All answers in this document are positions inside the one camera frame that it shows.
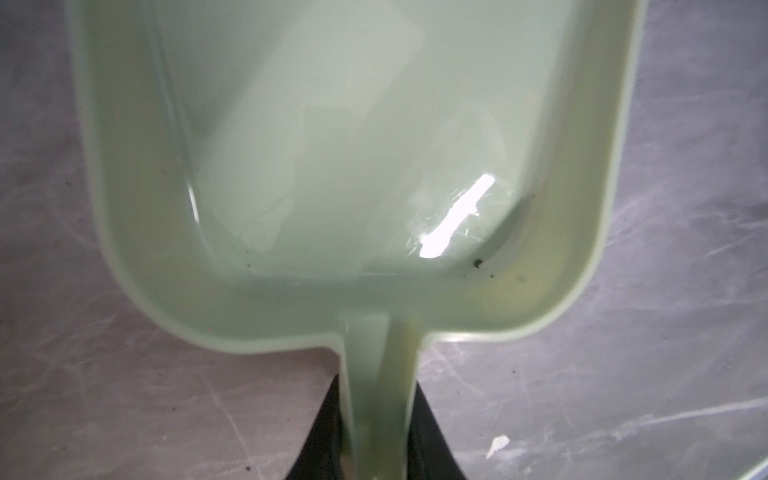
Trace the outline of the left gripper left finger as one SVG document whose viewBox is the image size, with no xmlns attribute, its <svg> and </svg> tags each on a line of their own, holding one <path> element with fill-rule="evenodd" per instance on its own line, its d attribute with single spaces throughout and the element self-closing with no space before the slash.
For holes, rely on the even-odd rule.
<svg viewBox="0 0 768 480">
<path fill-rule="evenodd" d="M 326 392 L 309 434 L 286 480 L 341 480 L 342 418 L 339 376 Z"/>
</svg>

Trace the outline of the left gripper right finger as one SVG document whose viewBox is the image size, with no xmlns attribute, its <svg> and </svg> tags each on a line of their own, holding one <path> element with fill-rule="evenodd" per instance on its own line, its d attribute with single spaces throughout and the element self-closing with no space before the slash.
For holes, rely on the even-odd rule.
<svg viewBox="0 0 768 480">
<path fill-rule="evenodd" d="M 466 480 L 419 384 L 409 427 L 409 480 Z"/>
</svg>

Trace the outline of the green plastic dustpan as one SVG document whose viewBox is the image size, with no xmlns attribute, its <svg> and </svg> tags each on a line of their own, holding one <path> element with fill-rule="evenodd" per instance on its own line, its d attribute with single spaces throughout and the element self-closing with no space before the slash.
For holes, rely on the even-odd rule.
<svg viewBox="0 0 768 480">
<path fill-rule="evenodd" d="M 94 225 L 215 351 L 340 358 L 342 479 L 409 479 L 420 353 L 599 262 L 643 1 L 68 1 Z"/>
</svg>

